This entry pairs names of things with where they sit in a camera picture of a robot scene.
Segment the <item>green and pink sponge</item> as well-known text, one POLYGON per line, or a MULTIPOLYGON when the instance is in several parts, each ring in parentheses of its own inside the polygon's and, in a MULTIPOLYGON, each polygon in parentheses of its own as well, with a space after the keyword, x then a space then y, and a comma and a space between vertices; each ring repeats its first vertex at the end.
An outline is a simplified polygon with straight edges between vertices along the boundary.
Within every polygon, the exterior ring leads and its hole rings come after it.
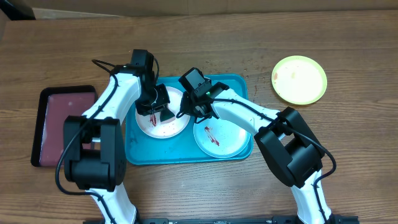
POLYGON ((169 107, 166 105, 164 109, 160 112, 160 121, 164 122, 169 119, 172 119, 175 117, 175 114, 169 109, 169 107))

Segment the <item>white plate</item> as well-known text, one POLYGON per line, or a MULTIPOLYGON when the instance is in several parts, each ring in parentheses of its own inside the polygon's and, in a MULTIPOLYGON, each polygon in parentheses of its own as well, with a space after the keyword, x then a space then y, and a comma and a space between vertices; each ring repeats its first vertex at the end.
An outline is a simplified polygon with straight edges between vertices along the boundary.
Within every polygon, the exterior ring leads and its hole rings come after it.
MULTIPOLYGON (((180 103, 183 93, 177 88, 168 86, 167 91, 170 98, 168 109, 177 114, 180 111, 180 103)), ((183 115, 181 118, 173 117, 166 121, 160 120, 160 112, 154 115, 142 116, 135 112, 136 122, 139 128, 148 136, 157 139, 166 139, 181 133, 189 123, 190 117, 183 115)))

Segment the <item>yellow-green plate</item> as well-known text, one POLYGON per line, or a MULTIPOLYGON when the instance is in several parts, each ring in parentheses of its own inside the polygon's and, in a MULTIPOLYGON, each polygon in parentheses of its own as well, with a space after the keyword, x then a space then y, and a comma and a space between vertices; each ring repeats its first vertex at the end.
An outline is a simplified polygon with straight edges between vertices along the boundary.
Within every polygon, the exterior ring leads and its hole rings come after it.
POLYGON ((313 59, 292 55, 279 61, 271 75, 274 91, 295 105, 309 105, 326 92, 328 81, 321 65, 313 59))

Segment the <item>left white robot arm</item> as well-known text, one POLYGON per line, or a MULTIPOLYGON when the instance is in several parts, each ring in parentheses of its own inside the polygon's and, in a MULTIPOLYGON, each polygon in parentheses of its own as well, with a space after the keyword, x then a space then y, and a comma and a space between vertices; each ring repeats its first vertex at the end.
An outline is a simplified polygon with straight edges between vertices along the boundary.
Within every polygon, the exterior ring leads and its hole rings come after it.
POLYGON ((109 84, 90 109, 65 120, 55 183, 66 195, 91 196, 103 223, 140 223, 123 184, 127 159, 121 125, 132 105, 142 116, 168 113, 169 95, 165 85, 157 84, 159 64, 148 50, 133 50, 124 65, 92 62, 109 73, 109 84), (61 170, 77 192, 62 187, 61 170))

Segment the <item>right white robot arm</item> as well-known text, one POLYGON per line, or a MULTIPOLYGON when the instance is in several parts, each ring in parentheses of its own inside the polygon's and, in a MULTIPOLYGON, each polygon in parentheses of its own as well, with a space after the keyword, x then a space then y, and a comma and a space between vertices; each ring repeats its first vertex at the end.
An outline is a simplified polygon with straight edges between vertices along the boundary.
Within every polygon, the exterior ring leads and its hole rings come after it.
POLYGON ((302 223, 333 221, 321 181, 334 173, 336 161, 297 110, 259 106, 224 83, 212 83, 195 67, 179 82, 185 90, 179 116, 193 116, 197 123, 221 119, 252 134, 269 170, 291 188, 298 219, 302 223))

